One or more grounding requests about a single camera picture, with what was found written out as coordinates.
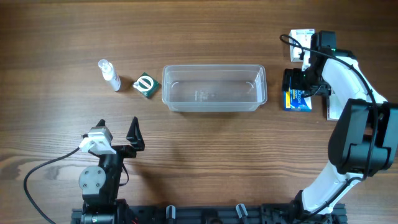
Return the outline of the blue VapoDrops box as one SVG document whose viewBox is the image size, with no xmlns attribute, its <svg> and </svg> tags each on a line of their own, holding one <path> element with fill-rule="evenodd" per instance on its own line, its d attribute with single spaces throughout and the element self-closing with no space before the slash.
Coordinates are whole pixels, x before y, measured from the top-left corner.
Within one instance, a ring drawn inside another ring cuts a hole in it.
<svg viewBox="0 0 398 224">
<path fill-rule="evenodd" d="M 283 109 L 286 111 L 311 111 L 311 98 L 304 98 L 303 90 L 291 89 L 290 80 L 291 78 L 284 78 L 282 82 Z"/>
</svg>

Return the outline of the white green medicine box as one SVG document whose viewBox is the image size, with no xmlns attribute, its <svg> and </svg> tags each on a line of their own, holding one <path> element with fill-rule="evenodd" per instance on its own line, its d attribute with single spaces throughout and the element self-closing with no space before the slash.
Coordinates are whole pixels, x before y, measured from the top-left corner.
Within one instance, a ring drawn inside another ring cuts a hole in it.
<svg viewBox="0 0 398 224">
<path fill-rule="evenodd" d="M 331 95 L 326 99 L 326 118 L 328 121 L 338 121 L 343 107 L 341 106 L 337 95 L 332 91 Z"/>
</svg>

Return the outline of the green Zam-Buk box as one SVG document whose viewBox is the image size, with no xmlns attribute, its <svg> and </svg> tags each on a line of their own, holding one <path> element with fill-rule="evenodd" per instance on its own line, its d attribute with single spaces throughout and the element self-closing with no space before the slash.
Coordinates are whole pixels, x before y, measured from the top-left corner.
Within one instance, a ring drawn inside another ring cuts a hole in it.
<svg viewBox="0 0 398 224">
<path fill-rule="evenodd" d="M 160 87 L 159 82 L 144 72 L 133 84 L 132 87 L 136 89 L 146 98 L 152 98 L 155 92 Z"/>
</svg>

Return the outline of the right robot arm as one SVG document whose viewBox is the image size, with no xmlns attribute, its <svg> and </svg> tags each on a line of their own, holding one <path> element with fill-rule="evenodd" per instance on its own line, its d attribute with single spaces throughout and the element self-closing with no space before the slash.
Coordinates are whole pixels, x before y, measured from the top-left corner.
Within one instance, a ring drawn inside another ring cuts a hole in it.
<svg viewBox="0 0 398 224">
<path fill-rule="evenodd" d="M 356 184 L 391 167 L 397 151 L 397 104 L 371 86 L 352 51 L 336 47 L 334 32 L 312 34 L 310 47 L 287 34 L 279 39 L 300 49 L 303 61 L 302 68 L 284 70 L 282 89 L 302 90 L 306 96 L 334 93 L 343 107 L 328 142 L 328 163 L 286 212 L 290 223 L 312 222 L 331 215 Z"/>
</svg>

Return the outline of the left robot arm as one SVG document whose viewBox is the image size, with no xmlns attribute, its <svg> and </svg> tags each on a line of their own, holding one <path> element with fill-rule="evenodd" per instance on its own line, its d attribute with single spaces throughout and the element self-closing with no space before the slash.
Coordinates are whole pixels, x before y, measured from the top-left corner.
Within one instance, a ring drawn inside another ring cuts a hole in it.
<svg viewBox="0 0 398 224">
<path fill-rule="evenodd" d="M 79 145 L 82 152 L 96 156 L 96 166 L 89 166 L 79 177 L 83 208 L 74 210 L 72 223 L 139 223 L 137 215 L 125 199 L 118 199 L 122 172 L 126 172 L 125 158 L 135 158 L 145 149 L 145 143 L 136 117 L 126 135 L 127 145 L 113 146 L 113 136 L 101 119 L 83 136 Z"/>
</svg>

